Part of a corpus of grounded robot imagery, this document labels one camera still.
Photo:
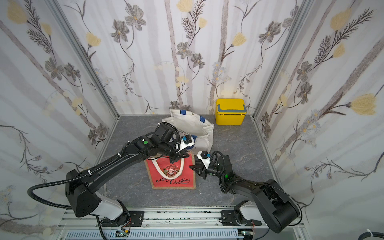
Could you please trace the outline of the red Christmas jute bag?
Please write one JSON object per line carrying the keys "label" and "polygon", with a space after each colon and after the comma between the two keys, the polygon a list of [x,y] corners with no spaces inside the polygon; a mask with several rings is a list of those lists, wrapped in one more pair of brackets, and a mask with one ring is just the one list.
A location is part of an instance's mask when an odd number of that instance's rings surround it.
{"label": "red Christmas jute bag", "polygon": [[171,163],[169,158],[157,160],[145,160],[149,179],[154,190],[187,189],[196,188],[196,174],[189,168],[195,164],[194,155]]}

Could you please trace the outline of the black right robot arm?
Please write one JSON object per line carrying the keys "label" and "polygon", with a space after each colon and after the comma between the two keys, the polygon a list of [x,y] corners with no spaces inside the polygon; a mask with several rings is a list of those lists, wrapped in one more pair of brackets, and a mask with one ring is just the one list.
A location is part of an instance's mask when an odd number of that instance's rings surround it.
{"label": "black right robot arm", "polygon": [[294,226],[294,220],[302,218],[297,202],[275,180],[255,182],[241,177],[234,172],[230,156],[219,151],[199,152],[195,164],[189,168],[204,180],[207,176],[218,177],[223,194],[247,198],[235,210],[239,222],[263,221],[270,230],[280,233],[286,227]]}

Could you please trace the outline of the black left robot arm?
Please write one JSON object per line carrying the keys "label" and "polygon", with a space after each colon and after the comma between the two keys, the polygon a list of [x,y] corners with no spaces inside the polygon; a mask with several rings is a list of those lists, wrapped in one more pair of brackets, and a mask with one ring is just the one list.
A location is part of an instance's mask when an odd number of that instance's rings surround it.
{"label": "black left robot arm", "polygon": [[187,149],[194,144],[191,135],[182,137],[173,125],[160,123],[153,133],[126,143],[120,152],[106,161],[81,172],[68,172],[65,195],[71,209],[78,218],[93,215],[115,221],[128,217],[129,211],[122,202],[104,197],[98,194],[98,190],[127,168],[144,160],[168,157],[171,163],[175,163],[187,158]]}

